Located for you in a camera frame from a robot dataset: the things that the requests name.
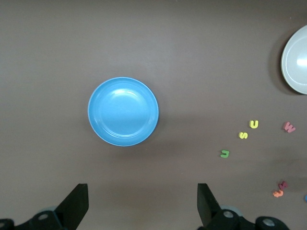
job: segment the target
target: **screw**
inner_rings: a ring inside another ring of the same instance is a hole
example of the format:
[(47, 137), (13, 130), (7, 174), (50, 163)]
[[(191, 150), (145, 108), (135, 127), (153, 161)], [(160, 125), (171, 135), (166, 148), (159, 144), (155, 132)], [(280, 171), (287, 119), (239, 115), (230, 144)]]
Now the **screw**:
[(271, 219), (264, 219), (262, 221), (265, 225), (269, 226), (269, 227), (274, 227), (275, 226), (275, 223), (273, 222), (273, 220)]
[(234, 215), (233, 215), (230, 211), (225, 211), (225, 212), (224, 212), (224, 216), (226, 216), (227, 218), (232, 218), (232, 217), (234, 217)]

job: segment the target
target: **plate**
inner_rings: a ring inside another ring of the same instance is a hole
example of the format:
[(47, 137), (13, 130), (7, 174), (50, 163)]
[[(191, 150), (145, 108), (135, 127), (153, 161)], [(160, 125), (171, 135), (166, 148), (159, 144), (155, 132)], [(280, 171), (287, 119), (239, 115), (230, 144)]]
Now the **plate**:
[(289, 39), (283, 50), (281, 66), (286, 82), (294, 90), (307, 94), (307, 26)]
[(157, 100), (142, 82), (112, 78), (99, 85), (88, 104), (88, 118), (95, 133), (117, 146), (131, 146), (147, 139), (159, 117)]

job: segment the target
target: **brown table surface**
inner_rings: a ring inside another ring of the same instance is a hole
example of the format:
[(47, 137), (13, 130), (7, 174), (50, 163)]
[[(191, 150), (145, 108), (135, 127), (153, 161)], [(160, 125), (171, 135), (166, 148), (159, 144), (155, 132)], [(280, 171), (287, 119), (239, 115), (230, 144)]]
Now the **brown table surface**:
[[(88, 183), (80, 230), (195, 230), (197, 183), (207, 183), (249, 221), (307, 228), (307, 97), (280, 71), (285, 44), (307, 24), (306, 0), (0, 9), (0, 218), (20, 224)], [(117, 76), (142, 81), (159, 103), (155, 131), (132, 147), (104, 142), (87, 118), (93, 90)], [(282, 130), (286, 121), (296, 131)]]

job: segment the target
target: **plate rim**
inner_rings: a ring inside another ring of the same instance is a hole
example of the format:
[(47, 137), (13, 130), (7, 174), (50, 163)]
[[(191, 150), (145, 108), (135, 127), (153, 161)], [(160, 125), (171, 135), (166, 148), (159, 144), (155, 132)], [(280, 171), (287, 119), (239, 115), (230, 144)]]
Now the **plate rim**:
[[(154, 104), (155, 104), (155, 110), (156, 110), (156, 121), (153, 125), (153, 129), (152, 131), (148, 132), (148, 135), (145, 135), (145, 138), (142, 138), (142, 140), (138, 141), (138, 142), (134, 142), (132, 144), (115, 144), (115, 143), (112, 143), (111, 141), (108, 141), (106, 140), (105, 138), (103, 138), (100, 134), (97, 133), (97, 131), (94, 129), (93, 125), (92, 125), (92, 122), (91, 122), (91, 119), (90, 119), (90, 106), (91, 106), (91, 102), (92, 102), (92, 99), (93, 99), (93, 96), (94, 94), (105, 84), (107, 84), (109, 81), (116, 81), (118, 79), (125, 79), (125, 80), (129, 80), (129, 81), (134, 81), (134, 82), (137, 82), (139, 84), (141, 84), (143, 87), (146, 88), (146, 90), (152, 95), (153, 97), (153, 100), (154, 100)], [(157, 101), (157, 98), (155, 97), (154, 93), (152, 92), (152, 90), (147, 86), (145, 85), (143, 82), (135, 79), (135, 78), (131, 78), (131, 77), (114, 77), (114, 78), (110, 78), (104, 82), (102, 82), (101, 84), (99, 84), (95, 90), (92, 92), (91, 94), (91, 97), (89, 99), (89, 102), (88, 102), (88, 106), (87, 106), (87, 116), (88, 116), (88, 119), (89, 119), (89, 123), (92, 127), (92, 130), (102, 139), (104, 140), (105, 142), (111, 144), (111, 145), (115, 145), (115, 146), (120, 146), (120, 147), (128, 147), (128, 146), (133, 146), (133, 145), (137, 145), (137, 144), (140, 144), (141, 142), (145, 141), (155, 130), (157, 124), (158, 124), (158, 121), (159, 121), (159, 104), (158, 104), (158, 101)]]
[(297, 36), (300, 36), (300, 34), (306, 34), (307, 37), (307, 25), (301, 27), (299, 30), (297, 30), (291, 37), (290, 39), (287, 41), (287, 44), (285, 45), (284, 49), (283, 49), (283, 53), (282, 53), (282, 58), (281, 58), (281, 69), (282, 69), (282, 75), (283, 78), (285, 79), (285, 81), (287, 82), (287, 84), (294, 89), (295, 91), (301, 93), (301, 94), (307, 94), (307, 84), (306, 85), (306, 89), (305, 91), (302, 91), (300, 89), (298, 89), (296, 87), (296, 84), (293, 84), (293, 80), (290, 77), (290, 75), (287, 73), (287, 68), (286, 68), (286, 60), (287, 60), (287, 56), (289, 54), (289, 51), (291, 50), (291, 47), (300, 39), (302, 38), (296, 38)]

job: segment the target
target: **blue object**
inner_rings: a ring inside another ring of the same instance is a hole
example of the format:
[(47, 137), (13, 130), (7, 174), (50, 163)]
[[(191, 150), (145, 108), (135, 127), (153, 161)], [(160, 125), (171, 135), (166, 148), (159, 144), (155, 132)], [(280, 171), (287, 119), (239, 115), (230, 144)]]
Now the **blue object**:
[(159, 108), (153, 92), (133, 78), (112, 78), (99, 85), (88, 104), (95, 133), (117, 146), (136, 145), (154, 131)]

